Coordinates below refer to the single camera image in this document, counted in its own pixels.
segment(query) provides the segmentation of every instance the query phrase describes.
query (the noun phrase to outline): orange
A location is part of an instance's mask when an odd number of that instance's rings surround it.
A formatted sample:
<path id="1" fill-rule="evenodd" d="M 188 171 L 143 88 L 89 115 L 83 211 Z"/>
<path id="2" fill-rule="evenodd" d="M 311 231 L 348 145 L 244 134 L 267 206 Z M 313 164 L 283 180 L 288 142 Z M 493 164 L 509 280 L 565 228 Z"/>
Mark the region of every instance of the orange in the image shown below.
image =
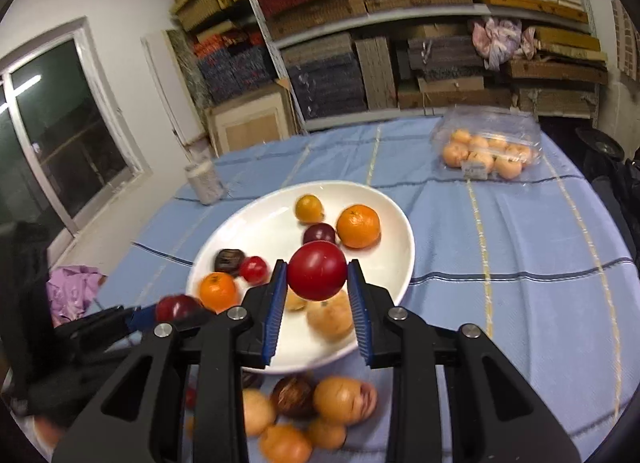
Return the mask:
<path id="1" fill-rule="evenodd" d="M 346 247 L 366 248 L 380 237 L 380 218 L 366 205 L 353 205 L 342 211 L 335 230 Z"/>
<path id="2" fill-rule="evenodd" d="M 207 275 L 198 287 L 198 294 L 204 307 L 216 313 L 240 304 L 234 278 L 222 271 L 214 271 Z"/>
<path id="3" fill-rule="evenodd" d="M 296 201 L 296 218 L 303 223 L 321 223 L 324 219 L 324 209 L 317 196 L 305 194 Z"/>

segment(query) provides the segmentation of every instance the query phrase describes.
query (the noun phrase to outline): plate rim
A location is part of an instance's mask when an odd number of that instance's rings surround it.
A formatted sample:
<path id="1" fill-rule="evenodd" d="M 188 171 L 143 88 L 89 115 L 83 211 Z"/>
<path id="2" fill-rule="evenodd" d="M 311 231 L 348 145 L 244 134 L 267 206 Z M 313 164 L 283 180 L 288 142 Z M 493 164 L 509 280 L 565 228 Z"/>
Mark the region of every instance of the plate rim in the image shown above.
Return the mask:
<path id="1" fill-rule="evenodd" d="M 215 230 L 213 230 L 213 232 L 209 235 L 207 240 L 200 247 L 200 250 L 198 250 L 198 253 L 197 253 L 196 257 L 193 260 L 193 265 L 191 266 L 191 269 L 189 270 L 189 275 L 187 277 L 187 283 L 186 283 L 186 287 L 185 287 L 184 292 L 187 295 L 192 295 L 191 293 L 189 293 L 189 289 L 193 286 L 193 279 L 194 279 L 193 272 L 194 272 L 194 269 L 195 269 L 196 265 L 200 261 L 200 258 L 204 257 L 204 250 L 206 250 L 207 246 L 209 245 L 209 242 L 212 240 L 213 236 L 218 232 L 218 230 L 220 230 L 223 226 L 225 226 L 227 224 L 227 222 L 229 222 L 233 218 L 235 218 L 237 214 L 240 214 L 241 212 L 244 212 L 247 209 L 250 209 L 251 207 L 256 206 L 258 203 L 261 203 L 263 200 L 265 200 L 267 198 L 272 198 L 276 194 L 289 192 L 289 191 L 292 191 L 294 189 L 299 189 L 299 188 L 302 188 L 302 187 L 305 187 L 305 186 L 322 185 L 322 184 L 351 185 L 351 186 L 357 186 L 357 187 L 360 187 L 360 188 L 365 188 L 365 189 L 370 190 L 372 192 L 378 193 L 380 196 L 382 196 L 382 198 L 386 199 L 398 211 L 399 215 L 401 216 L 402 220 L 404 221 L 404 224 L 406 225 L 407 229 L 409 230 L 409 237 L 410 237 L 409 247 L 410 247 L 410 256 L 411 256 L 411 262 L 410 262 L 409 270 L 407 271 L 407 276 L 405 277 L 405 280 L 403 281 L 402 286 L 401 286 L 404 289 L 401 289 L 400 293 L 398 294 L 398 297 L 394 299 L 394 305 L 398 306 L 402 302 L 402 299 L 404 299 L 404 296 L 405 296 L 405 294 L 407 293 L 407 291 L 409 289 L 409 283 L 411 282 L 411 277 L 412 277 L 412 275 L 414 273 L 414 266 L 415 266 L 415 237 L 414 237 L 414 230 L 411 227 L 411 223 L 409 222 L 409 218 L 406 216 L 404 211 L 400 208 L 400 205 L 398 205 L 398 203 L 393 201 L 389 196 L 387 196 L 383 192 L 379 191 L 378 189 L 373 188 L 372 186 L 364 185 L 364 183 L 349 182 L 347 180 L 318 180 L 317 182 L 305 182 L 305 183 L 298 183 L 296 185 L 289 185 L 289 186 L 282 187 L 282 188 L 279 188 L 277 190 L 274 190 L 274 191 L 272 191 L 272 192 L 270 192 L 268 194 L 265 194 L 264 196 L 260 196 L 260 198 L 255 199 L 251 203 L 249 203 L 247 205 L 244 205 L 242 208 L 240 208 L 237 211 L 235 211 L 227 219 L 225 219 L 222 223 L 220 223 L 220 225 Z M 326 366 L 328 364 L 331 364 L 331 363 L 333 363 L 333 362 L 335 362 L 337 360 L 340 360 L 341 358 L 347 356 L 349 353 L 355 351 L 357 348 L 358 348 L 358 342 L 357 342 L 356 339 L 354 339 L 348 345 L 346 345 L 345 347 L 335 351 L 331 355 L 329 355 L 327 357 L 324 357 L 324 358 L 322 358 L 322 359 L 320 359 L 318 361 L 314 361 L 314 362 L 308 363 L 308 364 L 302 364 L 302 365 L 299 364 L 299 365 L 295 365 L 295 366 L 289 365 L 289 366 L 278 367 L 277 369 L 275 369 L 275 368 L 271 369 L 271 366 L 266 366 L 265 369 L 255 369 L 253 367 L 243 367 L 242 369 L 244 369 L 245 371 L 248 371 L 250 373 L 263 373 L 263 374 L 266 374 L 266 375 L 285 375 L 285 374 L 291 374 L 291 373 L 300 373 L 300 372 L 304 372 L 304 371 L 310 371 L 310 370 L 313 370 L 313 369 L 318 369 L 318 367 L 323 367 L 323 366 Z"/>

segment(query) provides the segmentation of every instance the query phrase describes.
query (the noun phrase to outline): white plate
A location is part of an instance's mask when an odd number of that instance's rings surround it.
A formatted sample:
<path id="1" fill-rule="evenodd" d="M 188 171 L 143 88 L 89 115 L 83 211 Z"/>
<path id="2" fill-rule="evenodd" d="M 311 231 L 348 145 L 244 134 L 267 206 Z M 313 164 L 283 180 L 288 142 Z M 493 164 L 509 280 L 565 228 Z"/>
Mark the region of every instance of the white plate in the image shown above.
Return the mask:
<path id="1" fill-rule="evenodd" d="M 340 212 L 354 204 L 371 207 L 380 216 L 382 237 L 367 250 L 342 247 L 347 262 L 357 259 L 367 283 L 388 289 L 398 305 L 414 270 L 414 233 L 409 220 L 396 203 L 375 189 L 351 182 L 312 182 L 294 185 L 240 209 L 213 232 L 200 249 L 187 281 L 187 294 L 197 296 L 198 284 L 213 270 L 219 250 L 240 249 L 246 255 L 260 255 L 273 269 L 278 259 L 289 262 L 302 245 L 305 226 L 294 215 L 296 200 L 315 194 L 324 207 L 324 221 L 335 225 Z M 248 285 L 236 279 L 244 295 Z M 345 356 L 357 347 L 355 334 L 336 343 L 327 343 L 306 324 L 305 312 L 284 312 L 276 354 L 265 373 L 292 373 L 323 366 Z"/>

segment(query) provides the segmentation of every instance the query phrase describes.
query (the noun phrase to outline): wall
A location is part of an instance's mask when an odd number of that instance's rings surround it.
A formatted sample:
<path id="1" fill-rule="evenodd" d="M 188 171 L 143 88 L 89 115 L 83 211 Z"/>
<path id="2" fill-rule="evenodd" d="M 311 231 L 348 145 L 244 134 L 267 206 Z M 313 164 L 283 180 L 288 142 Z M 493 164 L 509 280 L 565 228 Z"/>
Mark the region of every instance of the wall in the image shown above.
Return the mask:
<path id="1" fill-rule="evenodd" d="M 602 51 L 609 57 L 609 85 L 600 91 L 598 129 L 615 138 L 626 156 L 632 158 L 640 147 L 640 101 L 638 95 L 629 89 L 630 85 L 621 81 L 611 0 L 590 2 Z"/>
<path id="2" fill-rule="evenodd" d="M 33 37 L 87 17 L 122 116 L 154 173 L 180 183 L 187 158 L 154 85 L 141 37 L 171 28 L 173 0 L 15 0 L 0 23 L 0 57 Z"/>

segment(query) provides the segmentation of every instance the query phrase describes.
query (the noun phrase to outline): metal shelving unit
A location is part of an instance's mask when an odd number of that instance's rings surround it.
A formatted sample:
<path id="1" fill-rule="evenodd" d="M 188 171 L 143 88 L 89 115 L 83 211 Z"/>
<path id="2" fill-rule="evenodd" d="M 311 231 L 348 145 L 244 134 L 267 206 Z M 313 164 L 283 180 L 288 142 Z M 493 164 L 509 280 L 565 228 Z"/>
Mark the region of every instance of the metal shelving unit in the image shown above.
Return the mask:
<path id="1" fill-rule="evenodd" d="M 317 28 L 307 30 L 306 32 L 300 32 L 293 36 L 285 37 L 280 40 L 273 40 L 269 29 L 267 27 L 264 14 L 260 8 L 257 0 L 249 0 L 252 9 L 254 10 L 255 17 L 258 22 L 258 26 L 264 36 L 267 49 L 273 59 L 273 63 L 278 73 L 278 77 L 289 83 L 289 74 L 282 60 L 280 51 L 289 46 L 300 44 L 309 40 L 313 40 L 317 37 L 328 36 L 337 32 L 350 30 L 353 28 L 360 28 L 363 26 L 369 26 L 372 24 L 389 23 L 392 21 L 406 21 L 406 20 L 421 20 L 427 18 L 441 17 L 441 16 L 468 16 L 468 17 L 483 17 L 483 16 L 496 16 L 501 18 L 517 18 L 531 21 L 539 21 L 541 23 L 554 24 L 569 30 L 577 30 L 579 32 L 591 33 L 595 36 L 595 28 L 593 26 L 593 11 L 589 0 L 582 0 L 584 6 L 590 16 L 590 24 L 579 23 L 578 21 L 572 21 L 552 14 L 546 14 L 544 12 L 538 12 L 535 10 L 525 10 L 522 8 L 509 8 L 506 6 L 490 6 L 481 3 L 474 5 L 446 5 L 446 6 L 423 6 L 417 8 L 399 8 L 397 10 L 389 10 L 386 12 L 379 12 L 373 14 L 367 14 L 357 18 L 351 18 L 348 20 L 337 21 L 335 23 L 324 24 Z M 598 97 L 598 89 L 596 87 L 596 100 Z M 343 114 L 331 117 L 324 117 L 319 119 L 312 119 L 305 121 L 302 116 L 302 111 L 298 104 L 298 100 L 293 95 L 294 107 L 301 127 L 305 132 L 318 131 L 323 129 L 329 129 L 337 126 L 346 126 L 352 124 L 360 124 L 365 122 L 376 122 L 380 120 L 391 120 L 399 117 L 418 117 L 418 116 L 439 116 L 443 114 L 446 108 L 418 108 L 411 110 L 401 109 L 389 109 L 380 111 L 367 111 L 361 113 Z"/>
<path id="2" fill-rule="evenodd" d="M 590 31 L 589 25 L 572 21 L 569 19 L 546 14 L 536 10 L 525 10 L 522 8 L 509 8 L 508 6 L 490 6 L 476 3 L 475 5 L 441 5 L 441 6 L 420 6 L 417 8 L 398 8 L 396 10 L 388 10 L 386 12 L 376 12 L 367 14 L 357 18 L 344 19 L 335 23 L 323 24 L 316 26 L 306 32 L 300 32 L 293 36 L 284 37 L 276 40 L 273 45 L 282 50 L 294 44 L 300 44 L 317 37 L 336 34 L 343 30 L 359 28 L 361 26 L 369 26 L 370 24 L 388 23 L 390 21 L 402 21 L 407 19 L 434 18 L 441 16 L 496 16 L 500 18 L 517 18 L 540 21 L 542 23 L 556 24 L 568 28 L 569 30 L 577 30 L 579 32 Z"/>

